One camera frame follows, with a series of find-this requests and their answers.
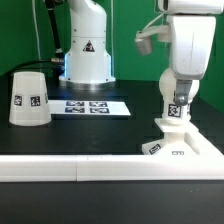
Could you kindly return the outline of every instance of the black table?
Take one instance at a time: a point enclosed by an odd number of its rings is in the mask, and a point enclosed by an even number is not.
[[[50,99],[124,101],[130,117],[54,115],[47,126],[8,123],[11,84],[0,78],[1,155],[141,154],[163,137],[154,124],[163,101],[157,82],[120,81],[100,92],[58,88]],[[224,152],[224,115],[196,98],[192,122]],[[0,223],[224,223],[224,181],[1,183]]]

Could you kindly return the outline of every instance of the printed marker sheet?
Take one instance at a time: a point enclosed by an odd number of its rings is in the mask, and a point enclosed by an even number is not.
[[[124,102],[49,100],[51,114],[130,116]]]

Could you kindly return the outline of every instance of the green background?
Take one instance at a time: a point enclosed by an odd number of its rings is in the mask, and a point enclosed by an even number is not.
[[[36,0],[40,34],[41,58],[54,56],[54,45],[43,0]],[[108,14],[107,50],[111,54],[111,2],[97,0]],[[56,8],[61,43],[64,51],[70,47],[69,8],[65,3]],[[122,80],[159,80],[168,60],[165,45],[154,41],[153,54],[138,54],[134,38],[155,18],[154,0],[114,0],[114,74]],[[218,15],[216,34],[208,70],[201,81],[200,97],[224,112],[224,16]],[[38,59],[31,0],[1,0],[0,7],[0,75],[14,66]]]

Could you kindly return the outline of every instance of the white cup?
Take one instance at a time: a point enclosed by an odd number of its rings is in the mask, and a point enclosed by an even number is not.
[[[14,74],[9,122],[20,126],[51,121],[45,77],[40,72]]]

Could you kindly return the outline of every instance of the white cable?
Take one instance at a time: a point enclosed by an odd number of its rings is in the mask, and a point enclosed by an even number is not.
[[[111,56],[112,76],[114,77],[114,1],[111,0]]]
[[[40,52],[40,38],[39,38],[39,32],[37,27],[37,15],[36,15],[36,4],[35,0],[32,0],[32,8],[33,8],[33,21],[34,21],[34,27],[35,27],[35,33],[36,33],[36,39],[37,39],[37,53],[39,60],[41,59],[41,52]]]
[[[164,14],[162,13],[162,14],[160,14],[159,16],[157,16],[154,20],[152,20],[150,23],[148,23],[147,26],[145,26],[143,30],[149,28],[149,27],[150,27],[152,24],[154,24],[157,20],[159,20],[160,18],[162,18],[163,15],[164,15]]]

